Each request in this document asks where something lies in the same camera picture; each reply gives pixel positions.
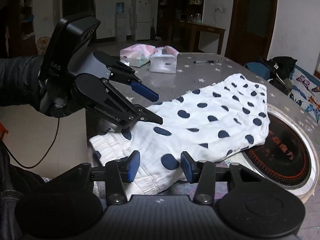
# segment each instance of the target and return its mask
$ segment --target white star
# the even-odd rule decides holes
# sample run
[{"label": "white star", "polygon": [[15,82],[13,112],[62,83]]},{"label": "white star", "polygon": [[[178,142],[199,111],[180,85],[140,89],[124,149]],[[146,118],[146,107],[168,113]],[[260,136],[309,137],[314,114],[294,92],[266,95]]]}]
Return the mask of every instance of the white star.
[{"label": "white star", "polygon": [[125,98],[131,103],[132,103],[132,99],[134,99],[134,98],[129,98],[129,97],[125,97]]}]

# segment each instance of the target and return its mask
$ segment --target metal screw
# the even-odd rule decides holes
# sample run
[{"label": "metal screw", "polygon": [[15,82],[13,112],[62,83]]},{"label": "metal screw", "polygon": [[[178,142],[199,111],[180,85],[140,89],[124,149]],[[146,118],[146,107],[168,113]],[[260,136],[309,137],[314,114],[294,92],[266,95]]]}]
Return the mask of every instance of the metal screw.
[{"label": "metal screw", "polygon": [[211,201],[212,198],[211,198],[211,196],[208,195],[208,194],[199,194],[199,195],[197,196],[197,200],[198,200],[199,202],[207,203],[207,202]]},{"label": "metal screw", "polygon": [[111,200],[112,202],[120,202],[124,200],[124,196],[114,193],[109,196],[109,200]]}]

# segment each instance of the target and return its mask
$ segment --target blue gripper pad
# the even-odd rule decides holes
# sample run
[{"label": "blue gripper pad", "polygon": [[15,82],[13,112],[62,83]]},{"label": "blue gripper pad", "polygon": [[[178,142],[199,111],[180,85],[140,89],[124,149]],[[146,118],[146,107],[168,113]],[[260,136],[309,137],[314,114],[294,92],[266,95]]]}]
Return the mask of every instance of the blue gripper pad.
[{"label": "blue gripper pad", "polygon": [[134,92],[150,100],[151,102],[156,102],[159,100],[159,95],[156,92],[153,92],[150,88],[147,88],[141,83],[132,82],[130,86]]},{"label": "blue gripper pad", "polygon": [[134,157],[129,163],[128,182],[133,182],[140,166],[140,152],[134,151],[132,154],[134,154]]},{"label": "blue gripper pad", "polygon": [[187,181],[190,183],[192,181],[192,171],[191,171],[191,163],[185,157],[183,153],[180,156],[180,165],[183,170],[184,175],[187,178]]}]

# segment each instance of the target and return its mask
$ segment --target white tissue box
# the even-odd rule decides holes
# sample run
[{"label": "white tissue box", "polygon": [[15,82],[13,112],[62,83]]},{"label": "white tissue box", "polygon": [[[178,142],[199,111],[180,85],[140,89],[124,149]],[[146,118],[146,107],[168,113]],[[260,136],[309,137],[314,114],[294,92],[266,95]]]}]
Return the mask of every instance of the white tissue box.
[{"label": "white tissue box", "polygon": [[120,51],[120,60],[129,62],[132,67],[141,67],[150,61],[156,47],[146,44],[134,44]]},{"label": "white tissue box", "polygon": [[179,52],[170,46],[156,48],[150,57],[150,72],[175,74],[178,54]]}]

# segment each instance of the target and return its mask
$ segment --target butterfly pattern fabric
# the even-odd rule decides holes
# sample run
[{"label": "butterfly pattern fabric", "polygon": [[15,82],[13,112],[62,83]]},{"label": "butterfly pattern fabric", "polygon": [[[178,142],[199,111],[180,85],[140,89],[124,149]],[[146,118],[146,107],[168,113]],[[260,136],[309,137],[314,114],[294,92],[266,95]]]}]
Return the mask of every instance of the butterfly pattern fabric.
[{"label": "butterfly pattern fabric", "polygon": [[295,103],[301,106],[315,121],[320,117],[320,85],[314,83],[307,75],[295,68],[289,76],[292,90],[289,93]]},{"label": "butterfly pattern fabric", "polygon": [[307,113],[310,113],[312,112],[315,116],[315,119],[316,121],[318,122],[319,120],[319,111],[318,109],[313,105],[313,104],[310,104],[307,108],[306,108],[306,112]]},{"label": "butterfly pattern fabric", "polygon": [[320,87],[315,87],[311,89],[312,92],[319,93],[320,92]]},{"label": "butterfly pattern fabric", "polygon": [[302,83],[306,87],[306,89],[308,89],[310,82],[305,78],[305,76],[301,75],[300,77],[296,78],[296,80]]}]

